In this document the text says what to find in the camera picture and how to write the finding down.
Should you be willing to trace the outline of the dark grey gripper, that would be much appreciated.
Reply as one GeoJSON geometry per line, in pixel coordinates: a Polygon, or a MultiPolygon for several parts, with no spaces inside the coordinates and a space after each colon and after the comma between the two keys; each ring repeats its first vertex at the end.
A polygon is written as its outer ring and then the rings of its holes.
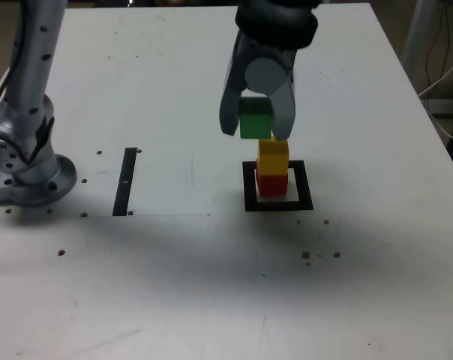
{"type": "Polygon", "coordinates": [[[242,92],[264,94],[271,102],[271,132],[276,140],[287,140],[296,118],[293,69],[297,49],[279,49],[253,39],[239,31],[232,50],[220,102],[220,127],[234,136],[239,126],[239,102],[242,92]]]}

